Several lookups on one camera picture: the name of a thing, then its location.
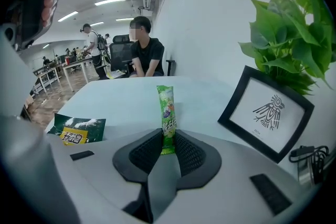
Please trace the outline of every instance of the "white wall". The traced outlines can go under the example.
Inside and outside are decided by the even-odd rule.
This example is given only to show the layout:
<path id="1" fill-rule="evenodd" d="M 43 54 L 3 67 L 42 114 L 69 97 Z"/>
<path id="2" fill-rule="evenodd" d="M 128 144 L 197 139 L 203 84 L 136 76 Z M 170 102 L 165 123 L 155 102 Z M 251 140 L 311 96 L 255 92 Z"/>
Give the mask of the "white wall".
<path id="1" fill-rule="evenodd" d="M 244 66 L 255 67 L 238 44 L 250 41 L 249 22 L 256 19 L 250 0 L 164 0 L 155 18 L 152 36 L 165 46 L 164 60 L 176 61 L 177 76 L 206 76 L 225 81 L 234 89 Z M 326 74 L 334 89 L 335 72 L 333 64 Z M 315 111 L 298 145 L 326 144 L 333 148 L 336 91 L 322 81 L 319 86 L 314 88 L 315 96 L 308 97 Z"/>

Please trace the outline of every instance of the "logo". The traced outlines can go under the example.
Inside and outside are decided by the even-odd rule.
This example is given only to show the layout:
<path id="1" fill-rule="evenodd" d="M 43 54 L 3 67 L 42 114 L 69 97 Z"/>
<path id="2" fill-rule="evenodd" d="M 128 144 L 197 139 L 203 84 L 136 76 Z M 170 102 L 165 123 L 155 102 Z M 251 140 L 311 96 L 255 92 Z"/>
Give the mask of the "logo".
<path id="1" fill-rule="evenodd" d="M 276 94 L 271 98 L 271 102 L 253 110 L 256 113 L 254 120 L 260 123 L 263 127 L 273 131 L 274 128 L 279 128 L 280 111 L 285 107 L 281 98 Z"/>

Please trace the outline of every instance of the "snack package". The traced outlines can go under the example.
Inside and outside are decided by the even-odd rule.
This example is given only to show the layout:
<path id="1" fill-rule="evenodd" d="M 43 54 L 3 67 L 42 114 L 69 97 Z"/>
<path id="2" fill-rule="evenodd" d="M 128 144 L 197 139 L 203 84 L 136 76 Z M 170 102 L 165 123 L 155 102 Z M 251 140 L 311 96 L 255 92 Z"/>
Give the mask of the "snack package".
<path id="1" fill-rule="evenodd" d="M 176 118 L 173 87 L 156 86 L 161 106 L 163 145 L 161 155 L 175 153 Z"/>
<path id="2" fill-rule="evenodd" d="M 106 119 L 80 119 L 55 113 L 54 126 L 48 134 L 58 135 L 65 145 L 102 141 Z"/>

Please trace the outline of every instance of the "framed picture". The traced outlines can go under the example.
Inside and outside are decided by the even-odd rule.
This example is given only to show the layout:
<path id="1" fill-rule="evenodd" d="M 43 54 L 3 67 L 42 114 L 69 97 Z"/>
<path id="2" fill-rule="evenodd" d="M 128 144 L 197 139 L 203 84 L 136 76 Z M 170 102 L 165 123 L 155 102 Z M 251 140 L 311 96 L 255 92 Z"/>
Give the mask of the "framed picture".
<path id="1" fill-rule="evenodd" d="M 287 86 L 245 66 L 218 122 L 279 163 L 304 131 L 314 105 Z"/>

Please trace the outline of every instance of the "ice cream wrapper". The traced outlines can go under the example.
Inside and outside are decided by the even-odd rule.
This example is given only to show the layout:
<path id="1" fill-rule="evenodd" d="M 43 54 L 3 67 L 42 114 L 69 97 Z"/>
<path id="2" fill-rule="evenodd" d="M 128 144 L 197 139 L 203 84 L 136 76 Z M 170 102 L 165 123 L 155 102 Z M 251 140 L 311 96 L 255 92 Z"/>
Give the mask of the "ice cream wrapper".
<path id="1" fill-rule="evenodd" d="M 161 155 L 175 153 L 176 117 L 173 87 L 156 86 L 160 98 L 163 144 Z"/>

